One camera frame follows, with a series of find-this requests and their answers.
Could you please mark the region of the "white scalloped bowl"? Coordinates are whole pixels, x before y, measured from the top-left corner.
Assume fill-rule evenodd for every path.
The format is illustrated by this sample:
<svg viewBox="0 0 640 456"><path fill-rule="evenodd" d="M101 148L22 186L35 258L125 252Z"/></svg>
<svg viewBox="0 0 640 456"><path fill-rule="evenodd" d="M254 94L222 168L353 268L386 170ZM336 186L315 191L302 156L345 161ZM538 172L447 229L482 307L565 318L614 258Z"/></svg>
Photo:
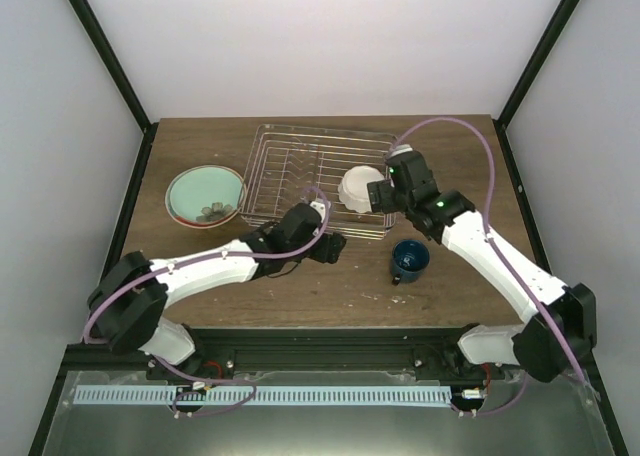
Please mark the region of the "white scalloped bowl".
<svg viewBox="0 0 640 456"><path fill-rule="evenodd" d="M347 210L358 214L371 212L371 204L367 185L384 180L385 177L377 169L366 166L354 166L343 176L338 186L339 201Z"/></svg>

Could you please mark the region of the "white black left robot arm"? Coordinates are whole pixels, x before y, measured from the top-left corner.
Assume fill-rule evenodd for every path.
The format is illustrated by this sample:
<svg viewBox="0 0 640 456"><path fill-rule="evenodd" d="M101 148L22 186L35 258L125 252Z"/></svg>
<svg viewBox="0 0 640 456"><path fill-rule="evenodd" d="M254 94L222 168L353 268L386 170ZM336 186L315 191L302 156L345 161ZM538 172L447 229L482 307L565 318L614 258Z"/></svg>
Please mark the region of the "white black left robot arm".
<svg viewBox="0 0 640 456"><path fill-rule="evenodd" d="M327 205L316 200L299 203L280 221L208 251L155 260L129 253L89 296L83 339L105 344L115 355L148 353L181 379L194 379L204 368L203 351L186 325L164 317L165 310L214 288L276 276L287 264L306 258L336 263L346 239L327 225Z"/></svg>

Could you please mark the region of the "metal wire dish rack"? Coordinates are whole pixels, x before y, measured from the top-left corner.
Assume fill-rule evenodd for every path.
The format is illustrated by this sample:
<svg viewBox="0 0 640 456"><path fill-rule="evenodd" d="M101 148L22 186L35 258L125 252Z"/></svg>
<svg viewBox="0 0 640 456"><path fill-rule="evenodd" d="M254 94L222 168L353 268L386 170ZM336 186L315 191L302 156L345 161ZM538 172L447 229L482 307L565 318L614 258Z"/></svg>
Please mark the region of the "metal wire dish rack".
<svg viewBox="0 0 640 456"><path fill-rule="evenodd" d="M280 219L312 197L307 189L313 186L331 203L331 231L381 240L395 225L396 216L347 209L339 200L338 186L355 166L370 166L387 177L383 157L394 141L394 135L384 132L263 124L248 158L240 215L254 227Z"/></svg>

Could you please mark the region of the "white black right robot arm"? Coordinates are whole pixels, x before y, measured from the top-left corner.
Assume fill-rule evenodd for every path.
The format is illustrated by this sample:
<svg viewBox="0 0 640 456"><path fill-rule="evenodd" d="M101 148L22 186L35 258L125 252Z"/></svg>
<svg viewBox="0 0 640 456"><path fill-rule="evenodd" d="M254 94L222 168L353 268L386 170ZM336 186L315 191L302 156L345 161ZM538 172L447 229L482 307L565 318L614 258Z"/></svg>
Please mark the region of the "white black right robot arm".
<svg viewBox="0 0 640 456"><path fill-rule="evenodd" d="M425 237L466 261L510 304L517 325L477 325L444 354L447 372L465 379L481 363L518 366L548 383L578 367L597 343L596 298L569 286L487 225L458 191L440 192L423 155L408 145L385 158L389 177L367 186L376 213L399 212Z"/></svg>

